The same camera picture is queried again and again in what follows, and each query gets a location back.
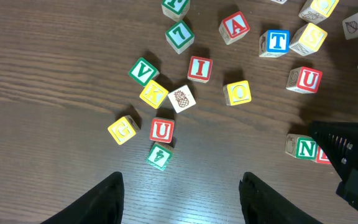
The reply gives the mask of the red E block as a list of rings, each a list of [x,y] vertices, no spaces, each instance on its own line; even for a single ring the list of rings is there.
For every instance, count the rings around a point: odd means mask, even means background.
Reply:
[[[316,151],[316,158],[313,159],[313,162],[318,164],[330,164],[328,157],[324,153],[324,151],[318,146]]]

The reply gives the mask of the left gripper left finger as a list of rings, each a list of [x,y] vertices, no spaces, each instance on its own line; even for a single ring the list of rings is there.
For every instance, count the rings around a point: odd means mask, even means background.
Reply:
[[[113,172],[42,224],[120,224],[123,209],[123,176],[121,172]]]

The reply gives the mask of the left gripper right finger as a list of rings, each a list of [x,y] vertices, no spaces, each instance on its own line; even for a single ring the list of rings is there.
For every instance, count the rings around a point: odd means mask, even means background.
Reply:
[[[246,224],[321,224],[251,172],[239,182]]]

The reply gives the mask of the green N block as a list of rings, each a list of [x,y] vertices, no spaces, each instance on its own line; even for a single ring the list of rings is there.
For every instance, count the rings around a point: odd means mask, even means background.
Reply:
[[[314,160],[317,157],[318,145],[309,136],[287,134],[285,152],[297,159]]]

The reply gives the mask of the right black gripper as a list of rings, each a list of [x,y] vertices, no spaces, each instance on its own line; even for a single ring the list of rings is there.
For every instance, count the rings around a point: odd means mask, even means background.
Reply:
[[[308,132],[342,180],[336,193],[358,211],[358,123],[312,121]]]

